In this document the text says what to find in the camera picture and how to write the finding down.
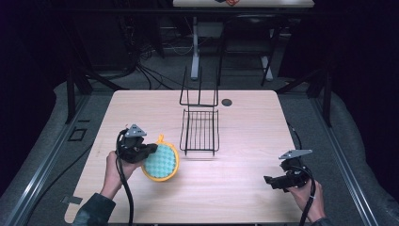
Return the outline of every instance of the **chair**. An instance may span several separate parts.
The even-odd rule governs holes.
[[[240,14],[227,19],[221,34],[217,85],[220,86],[222,69],[263,70],[262,86],[270,68],[273,53],[279,40],[281,29],[286,26],[286,18],[278,15]],[[262,67],[223,67],[223,57],[242,55],[267,57],[267,65]]]

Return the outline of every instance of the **wire rack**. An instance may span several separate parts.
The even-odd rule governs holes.
[[[218,89],[216,81],[212,83],[211,89],[202,90],[202,76],[199,73],[199,81],[195,88],[188,87],[186,70],[180,105],[185,105],[183,112],[183,125],[180,141],[180,149],[187,152],[203,151],[215,152],[219,150],[218,111]]]

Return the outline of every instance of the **wooden table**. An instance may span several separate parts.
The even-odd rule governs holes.
[[[281,176],[278,157],[294,148],[279,99],[270,90],[220,90],[219,150],[179,151],[180,167],[166,182],[154,182],[138,169],[129,180],[135,201],[135,223],[299,222],[301,211],[290,194],[274,190],[264,175]],[[103,186],[105,158],[115,150],[120,130],[137,124],[145,143],[160,134],[179,150],[184,106],[174,90],[115,92],[104,116],[65,220],[72,222],[80,206]],[[127,222],[129,204],[122,189],[109,222]]]
[[[312,8],[312,0],[240,0],[234,8]],[[226,2],[215,0],[173,0],[174,7],[202,8],[202,7],[230,7]]]

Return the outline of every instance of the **hand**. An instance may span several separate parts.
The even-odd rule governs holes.
[[[101,195],[107,197],[110,200],[113,200],[117,192],[120,190],[122,186],[122,182],[120,180],[120,174],[117,169],[117,155],[114,151],[110,152],[108,157],[106,158],[106,170],[105,170],[105,178],[103,189],[100,192]],[[138,163],[127,163],[123,160],[122,168],[123,173],[125,175],[126,180],[132,176],[132,173],[135,169],[141,167],[144,161],[140,161]]]
[[[317,181],[315,182],[316,192],[314,194],[315,199],[311,205],[311,209],[308,213],[308,220],[313,223],[320,218],[325,218],[326,214],[324,211],[324,199],[323,199],[323,188]],[[293,194],[296,204],[303,211],[306,203],[308,202],[309,196],[311,195],[311,181],[308,181],[302,187],[289,187],[287,188]]]
[[[230,6],[234,6],[235,4],[237,4],[240,0],[226,0],[227,4],[229,4]]]

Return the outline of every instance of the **sleeve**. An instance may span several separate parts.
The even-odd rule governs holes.
[[[112,200],[95,193],[79,209],[72,225],[107,225],[115,205]]]
[[[333,226],[329,218],[320,218],[316,220],[311,226]]]

